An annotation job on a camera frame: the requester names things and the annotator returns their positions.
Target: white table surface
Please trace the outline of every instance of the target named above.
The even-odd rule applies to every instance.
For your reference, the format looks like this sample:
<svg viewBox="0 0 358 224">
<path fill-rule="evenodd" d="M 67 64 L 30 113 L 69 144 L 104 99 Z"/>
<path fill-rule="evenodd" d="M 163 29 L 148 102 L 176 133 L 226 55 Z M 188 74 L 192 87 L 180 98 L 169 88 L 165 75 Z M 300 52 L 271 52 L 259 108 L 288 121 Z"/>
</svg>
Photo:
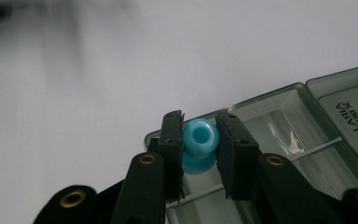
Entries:
<svg viewBox="0 0 358 224">
<path fill-rule="evenodd" d="M 358 0 L 46 2 L 0 21 L 0 223 L 117 183 L 170 111 L 358 66 Z"/>
</svg>

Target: blue bead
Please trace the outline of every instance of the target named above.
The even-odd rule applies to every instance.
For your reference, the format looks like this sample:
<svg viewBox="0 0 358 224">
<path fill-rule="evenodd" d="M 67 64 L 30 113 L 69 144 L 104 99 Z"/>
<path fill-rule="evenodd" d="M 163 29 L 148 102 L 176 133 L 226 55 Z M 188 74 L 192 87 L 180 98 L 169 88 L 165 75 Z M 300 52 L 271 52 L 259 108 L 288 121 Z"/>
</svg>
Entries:
<svg viewBox="0 0 358 224">
<path fill-rule="evenodd" d="M 191 175 L 208 171 L 216 163 L 215 150 L 219 145 L 219 132 L 207 119 L 193 119 L 183 130 L 185 151 L 182 167 Z"/>
</svg>

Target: bead hole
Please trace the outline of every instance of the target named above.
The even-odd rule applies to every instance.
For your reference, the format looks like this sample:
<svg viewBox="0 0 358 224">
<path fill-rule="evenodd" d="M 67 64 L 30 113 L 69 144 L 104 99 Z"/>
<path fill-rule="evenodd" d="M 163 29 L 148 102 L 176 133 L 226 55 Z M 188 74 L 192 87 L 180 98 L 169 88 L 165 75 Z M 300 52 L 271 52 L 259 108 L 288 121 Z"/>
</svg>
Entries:
<svg viewBox="0 0 358 224">
<path fill-rule="evenodd" d="M 208 142 L 210 137 L 211 135 L 206 128 L 198 128 L 193 132 L 194 141 L 200 144 Z"/>
</svg>

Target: white surface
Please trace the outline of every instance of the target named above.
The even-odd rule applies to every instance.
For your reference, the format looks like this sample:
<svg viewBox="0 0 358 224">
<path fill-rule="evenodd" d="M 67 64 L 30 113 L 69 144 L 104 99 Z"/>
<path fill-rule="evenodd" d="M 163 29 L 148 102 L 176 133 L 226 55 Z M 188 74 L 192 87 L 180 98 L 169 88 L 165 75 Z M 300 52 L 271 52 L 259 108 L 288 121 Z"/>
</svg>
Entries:
<svg viewBox="0 0 358 224">
<path fill-rule="evenodd" d="M 162 116 L 358 66 L 358 0 L 56 1 L 0 22 L 0 223 L 108 188 Z"/>
</svg>

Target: translucent plastic container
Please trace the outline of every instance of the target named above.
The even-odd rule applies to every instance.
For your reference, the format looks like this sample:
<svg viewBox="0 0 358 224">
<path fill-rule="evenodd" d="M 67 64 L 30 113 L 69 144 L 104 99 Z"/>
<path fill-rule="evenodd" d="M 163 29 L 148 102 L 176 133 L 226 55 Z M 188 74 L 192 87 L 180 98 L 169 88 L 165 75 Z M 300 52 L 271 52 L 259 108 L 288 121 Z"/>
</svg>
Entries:
<svg viewBox="0 0 358 224">
<path fill-rule="evenodd" d="M 287 157 L 315 189 L 340 199 L 346 189 L 358 188 L 358 131 L 337 109 L 347 102 L 356 108 L 353 119 L 358 122 L 358 68 L 310 80 L 308 86 L 293 84 L 226 109 L 241 119 L 263 153 Z M 214 122 L 215 115 L 200 118 Z M 150 133 L 145 145 L 158 135 Z M 216 166 L 202 175 L 185 175 L 184 183 L 186 198 L 167 203 L 167 223 L 258 222 L 252 203 L 226 199 Z"/>
</svg>

